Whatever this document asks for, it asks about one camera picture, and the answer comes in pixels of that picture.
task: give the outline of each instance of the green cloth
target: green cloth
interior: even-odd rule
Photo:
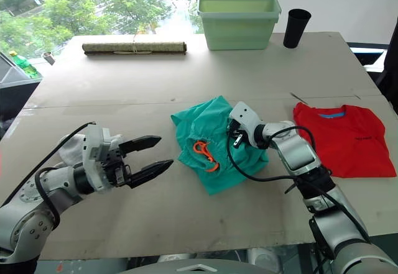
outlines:
[[[243,182],[246,178],[238,172],[228,159],[226,152],[227,126],[232,107],[222,96],[171,115],[177,126],[176,138],[182,149],[178,159],[196,171],[206,191],[212,195]],[[208,151],[220,164],[218,170],[206,172],[214,167],[204,155],[193,151],[193,144],[203,140],[209,142]],[[268,163],[264,150],[242,143],[239,148],[230,142],[231,154],[238,166],[249,175],[254,175]]]

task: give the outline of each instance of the black cup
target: black cup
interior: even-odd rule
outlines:
[[[287,48],[295,48],[299,44],[305,26],[311,18],[311,13],[303,9],[289,11],[284,45]]]

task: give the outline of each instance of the red t-shirt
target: red t-shirt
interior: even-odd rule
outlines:
[[[397,176],[384,141],[384,125],[368,108],[315,108],[298,103],[294,121],[312,132],[322,164],[340,178]],[[308,134],[298,130],[310,142]]]

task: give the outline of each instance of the window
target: window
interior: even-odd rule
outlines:
[[[0,0],[0,51],[27,58],[75,35],[202,32],[197,0]]]

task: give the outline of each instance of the orange carabiner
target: orange carabiner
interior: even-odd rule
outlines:
[[[203,154],[206,156],[207,159],[209,159],[210,162],[215,162],[216,165],[213,168],[210,168],[209,170],[206,170],[207,172],[211,173],[215,170],[218,169],[220,164],[215,161],[214,157],[210,154],[210,152],[207,149],[208,142],[203,142],[201,140],[198,140],[193,144],[193,151],[198,154]]]

